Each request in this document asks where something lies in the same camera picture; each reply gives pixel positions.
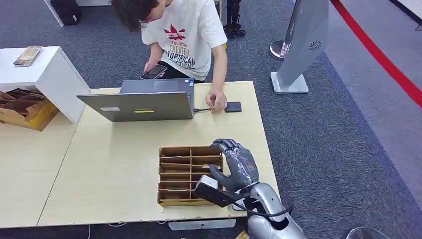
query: gray robot hand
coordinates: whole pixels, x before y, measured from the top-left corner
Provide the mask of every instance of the gray robot hand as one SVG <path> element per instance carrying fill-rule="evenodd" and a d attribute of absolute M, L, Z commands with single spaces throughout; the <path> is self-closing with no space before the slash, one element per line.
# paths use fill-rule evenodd
<path fill-rule="evenodd" d="M 233 139 L 216 139 L 211 146 L 218 147 L 225 155 L 230 176 L 225 176 L 214 165 L 210 165 L 211 177 L 229 192 L 236 192 L 258 182 L 259 173 L 252 153 Z"/>

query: phone screen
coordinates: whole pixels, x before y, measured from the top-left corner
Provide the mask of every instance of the phone screen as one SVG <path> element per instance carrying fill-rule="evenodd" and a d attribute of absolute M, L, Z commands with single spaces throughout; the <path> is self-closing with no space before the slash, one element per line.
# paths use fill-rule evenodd
<path fill-rule="evenodd" d="M 141 78 L 142 79 L 155 79 L 158 75 L 163 73 L 165 70 L 167 70 L 167 67 L 162 65 L 155 65 L 151 70 L 145 72 Z"/>

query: red stripe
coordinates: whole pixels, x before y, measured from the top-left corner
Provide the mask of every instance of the red stripe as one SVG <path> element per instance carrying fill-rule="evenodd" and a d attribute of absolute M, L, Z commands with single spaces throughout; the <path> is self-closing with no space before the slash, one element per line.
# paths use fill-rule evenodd
<path fill-rule="evenodd" d="M 401 72 L 396 65 L 378 48 L 377 45 L 363 31 L 359 24 L 353 19 L 346 10 L 340 0 L 331 0 L 331 3 L 337 9 L 338 13 L 343 17 L 347 25 L 352 29 L 357 38 L 362 42 L 371 55 L 380 63 L 380 65 L 388 72 L 388 74 L 403 88 L 416 104 L 422 107 L 422 91 Z"/>

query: gray carpet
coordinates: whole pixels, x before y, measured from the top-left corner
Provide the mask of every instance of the gray carpet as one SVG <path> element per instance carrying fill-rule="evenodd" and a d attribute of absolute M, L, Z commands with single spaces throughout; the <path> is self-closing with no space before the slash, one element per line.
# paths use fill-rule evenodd
<path fill-rule="evenodd" d="M 108 7 L 86 8 L 80 25 L 60 28 L 40 0 L 3 5 L 0 48 L 60 45 L 91 88 L 136 79 L 148 58 L 140 34 L 126 33 Z M 247 35 L 228 44 L 227 79 L 254 81 L 282 200 L 294 206 L 308 238 L 342 238 L 363 225 L 392 239 L 422 238 L 421 209 L 324 54 L 305 72 L 308 94 L 272 93 L 269 73 L 280 62 L 268 55 L 268 46 L 284 35 L 293 3 L 249 0 L 241 7 Z M 276 30 L 275 22 L 281 23 Z M 232 239 L 242 226 L 171 232 L 157 223 L 95 225 L 91 238 Z M 2 239 L 86 236 L 87 226 L 0 230 Z"/>

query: person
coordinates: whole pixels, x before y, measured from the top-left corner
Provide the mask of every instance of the person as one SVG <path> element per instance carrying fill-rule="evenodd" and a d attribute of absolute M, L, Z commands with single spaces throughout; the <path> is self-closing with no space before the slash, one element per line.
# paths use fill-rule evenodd
<path fill-rule="evenodd" d="M 120 22 L 141 31 L 151 52 L 144 71 L 156 64 L 168 69 L 163 78 L 194 78 L 203 82 L 214 68 L 205 100 L 214 111 L 226 107 L 223 85 L 227 73 L 227 37 L 213 0 L 111 0 Z"/>

